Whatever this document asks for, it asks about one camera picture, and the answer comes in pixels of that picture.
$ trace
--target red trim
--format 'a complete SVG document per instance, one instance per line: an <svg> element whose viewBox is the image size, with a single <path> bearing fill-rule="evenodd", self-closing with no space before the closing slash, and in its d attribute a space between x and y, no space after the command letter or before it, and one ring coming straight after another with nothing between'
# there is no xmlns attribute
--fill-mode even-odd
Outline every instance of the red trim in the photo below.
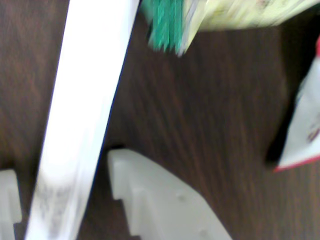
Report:
<svg viewBox="0 0 320 240"><path fill-rule="evenodd" d="M305 165L305 164L311 164L311 163L314 163L316 161L320 161L320 155L317 155L317 156L314 156L314 157L311 157L311 158L307 158L306 160L303 160L301 162L292 164L290 166L278 166L274 170L274 172L275 173L282 172L284 170L293 169L293 168L300 167L300 166Z"/></svg>
<svg viewBox="0 0 320 240"><path fill-rule="evenodd" d="M316 42L316 55L320 57L320 37L318 41Z"/></svg>

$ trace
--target yellow paper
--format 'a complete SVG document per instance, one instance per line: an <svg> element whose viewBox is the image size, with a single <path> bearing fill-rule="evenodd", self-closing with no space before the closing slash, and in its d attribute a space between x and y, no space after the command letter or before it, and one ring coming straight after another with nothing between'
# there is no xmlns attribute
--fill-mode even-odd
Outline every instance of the yellow paper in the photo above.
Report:
<svg viewBox="0 0 320 240"><path fill-rule="evenodd" d="M185 0L185 15L192 11L185 46L199 30L274 26L317 3L320 0Z"/></svg>

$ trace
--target white paper strip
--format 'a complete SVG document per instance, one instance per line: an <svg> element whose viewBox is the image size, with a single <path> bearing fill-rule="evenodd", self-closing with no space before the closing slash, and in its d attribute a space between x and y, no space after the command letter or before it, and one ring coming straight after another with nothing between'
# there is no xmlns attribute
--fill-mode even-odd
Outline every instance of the white paper strip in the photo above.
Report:
<svg viewBox="0 0 320 240"><path fill-rule="evenodd" d="M73 240L139 0L70 0L25 239Z"/></svg>

